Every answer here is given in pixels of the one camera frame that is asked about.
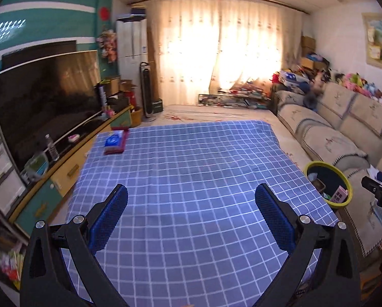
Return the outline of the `cream window curtains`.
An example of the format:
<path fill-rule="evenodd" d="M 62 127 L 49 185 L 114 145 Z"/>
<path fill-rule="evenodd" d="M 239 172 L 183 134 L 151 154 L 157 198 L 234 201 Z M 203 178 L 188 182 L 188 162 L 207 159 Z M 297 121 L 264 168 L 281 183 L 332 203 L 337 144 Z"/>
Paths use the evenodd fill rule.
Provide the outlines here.
<path fill-rule="evenodd" d="M 299 59 L 303 14 L 255 0 L 151 0 L 147 22 L 164 105 L 268 82 Z"/>

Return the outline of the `beige sofa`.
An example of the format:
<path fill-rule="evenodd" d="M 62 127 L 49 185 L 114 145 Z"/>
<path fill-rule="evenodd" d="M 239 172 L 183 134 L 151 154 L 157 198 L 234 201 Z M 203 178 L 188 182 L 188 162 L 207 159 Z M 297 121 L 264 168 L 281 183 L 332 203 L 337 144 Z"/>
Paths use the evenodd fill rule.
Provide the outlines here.
<path fill-rule="evenodd" d="M 312 160 L 329 163 L 348 178 L 353 197 L 337 213 L 350 226 L 365 270 L 382 256 L 382 213 L 361 186 L 368 169 L 382 172 L 382 104 L 329 82 L 314 110 L 305 107 L 303 95 L 277 91 L 275 113 Z"/>

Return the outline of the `clear water bottle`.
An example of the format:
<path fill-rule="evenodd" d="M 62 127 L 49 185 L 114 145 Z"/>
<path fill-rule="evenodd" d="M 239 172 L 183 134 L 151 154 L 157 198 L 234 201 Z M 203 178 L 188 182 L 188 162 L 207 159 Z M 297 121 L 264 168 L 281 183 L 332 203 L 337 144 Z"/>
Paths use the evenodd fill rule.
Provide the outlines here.
<path fill-rule="evenodd" d="M 46 139 L 48 151 L 49 151 L 49 154 L 50 154 L 52 160 L 58 161 L 60 158 L 60 155 L 59 155 L 59 152 L 57 151 L 57 149 L 55 147 L 55 144 L 54 144 L 54 141 L 52 140 L 52 137 L 50 137 L 49 134 L 46 134 L 45 139 Z"/>

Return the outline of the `yellow rimmed trash bin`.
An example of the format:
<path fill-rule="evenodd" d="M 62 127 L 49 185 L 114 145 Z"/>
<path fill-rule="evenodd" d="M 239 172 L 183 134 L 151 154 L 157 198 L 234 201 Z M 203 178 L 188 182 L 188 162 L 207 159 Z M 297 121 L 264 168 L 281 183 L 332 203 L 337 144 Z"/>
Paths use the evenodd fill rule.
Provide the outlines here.
<path fill-rule="evenodd" d="M 343 209 L 352 201 L 353 188 L 350 181 L 335 166 L 326 163 L 324 161 L 311 161 L 306 165 L 304 174 L 306 178 L 312 182 L 315 179 L 322 181 L 326 189 L 321 195 L 324 201 L 334 210 Z M 333 193 L 337 190 L 338 186 L 342 186 L 348 190 L 348 197 L 343 203 L 337 204 L 330 202 L 329 199 L 332 197 Z"/>

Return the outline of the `pink milk carton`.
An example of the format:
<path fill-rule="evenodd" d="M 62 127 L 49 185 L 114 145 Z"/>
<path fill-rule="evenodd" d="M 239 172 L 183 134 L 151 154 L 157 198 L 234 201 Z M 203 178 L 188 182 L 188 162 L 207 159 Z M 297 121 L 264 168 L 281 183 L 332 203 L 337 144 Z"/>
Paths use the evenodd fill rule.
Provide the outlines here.
<path fill-rule="evenodd" d="M 337 190 L 333 193 L 329 201 L 340 204 L 346 201 L 347 197 L 348 197 L 348 190 L 342 186 L 338 186 Z"/>

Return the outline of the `teal yellow tv cabinet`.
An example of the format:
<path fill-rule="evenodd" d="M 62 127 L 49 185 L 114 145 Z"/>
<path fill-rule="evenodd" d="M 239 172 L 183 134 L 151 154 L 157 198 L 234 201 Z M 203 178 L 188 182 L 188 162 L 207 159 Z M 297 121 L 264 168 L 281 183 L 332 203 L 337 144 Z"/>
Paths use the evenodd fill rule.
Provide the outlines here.
<path fill-rule="evenodd" d="M 80 138 L 17 203 L 9 215 L 9 222 L 26 236 L 31 234 L 35 222 L 52 222 L 71 196 L 97 135 L 110 132 L 119 122 L 131 120 L 132 108 L 128 106 Z"/>

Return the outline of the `framed flower painting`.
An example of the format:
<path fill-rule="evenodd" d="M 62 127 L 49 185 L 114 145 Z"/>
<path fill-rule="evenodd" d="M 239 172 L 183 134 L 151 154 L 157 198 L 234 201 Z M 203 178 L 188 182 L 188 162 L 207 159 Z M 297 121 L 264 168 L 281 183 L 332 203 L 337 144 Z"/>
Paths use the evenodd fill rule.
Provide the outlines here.
<path fill-rule="evenodd" d="M 382 69 L 382 13 L 363 13 L 366 62 Z"/>

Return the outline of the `blue tissue pack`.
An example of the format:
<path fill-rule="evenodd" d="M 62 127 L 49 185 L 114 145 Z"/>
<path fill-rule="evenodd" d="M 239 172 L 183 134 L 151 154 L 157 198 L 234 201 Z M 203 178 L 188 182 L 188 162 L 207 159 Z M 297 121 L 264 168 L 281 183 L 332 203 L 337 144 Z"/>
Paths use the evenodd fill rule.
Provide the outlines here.
<path fill-rule="evenodd" d="M 105 140 L 105 149 L 120 148 L 123 143 L 124 132 L 122 130 L 113 130 Z"/>

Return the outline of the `black tower fan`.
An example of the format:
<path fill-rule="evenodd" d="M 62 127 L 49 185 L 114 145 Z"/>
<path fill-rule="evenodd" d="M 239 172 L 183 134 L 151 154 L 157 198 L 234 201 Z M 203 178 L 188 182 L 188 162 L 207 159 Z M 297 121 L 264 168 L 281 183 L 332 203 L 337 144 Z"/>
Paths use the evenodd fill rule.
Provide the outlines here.
<path fill-rule="evenodd" d="M 140 63 L 140 83 L 144 116 L 147 120 L 150 120 L 154 117 L 154 108 L 151 84 L 151 67 L 148 62 Z"/>

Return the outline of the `white air conditioner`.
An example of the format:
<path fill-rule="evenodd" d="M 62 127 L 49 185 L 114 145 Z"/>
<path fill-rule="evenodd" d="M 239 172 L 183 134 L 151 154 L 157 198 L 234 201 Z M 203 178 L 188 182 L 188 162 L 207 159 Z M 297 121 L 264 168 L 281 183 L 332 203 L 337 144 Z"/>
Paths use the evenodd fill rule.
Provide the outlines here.
<path fill-rule="evenodd" d="M 115 28 L 120 78 L 131 81 L 137 106 L 141 107 L 140 63 L 148 62 L 146 15 L 122 15 L 116 21 Z"/>

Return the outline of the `large flat television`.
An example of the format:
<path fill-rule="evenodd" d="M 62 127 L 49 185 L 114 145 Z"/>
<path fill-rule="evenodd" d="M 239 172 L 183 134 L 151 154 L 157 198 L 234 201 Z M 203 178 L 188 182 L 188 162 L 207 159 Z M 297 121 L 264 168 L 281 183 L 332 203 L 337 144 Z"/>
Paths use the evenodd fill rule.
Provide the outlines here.
<path fill-rule="evenodd" d="M 96 51 L 41 58 L 0 72 L 0 131 L 18 170 L 97 114 L 101 80 Z"/>

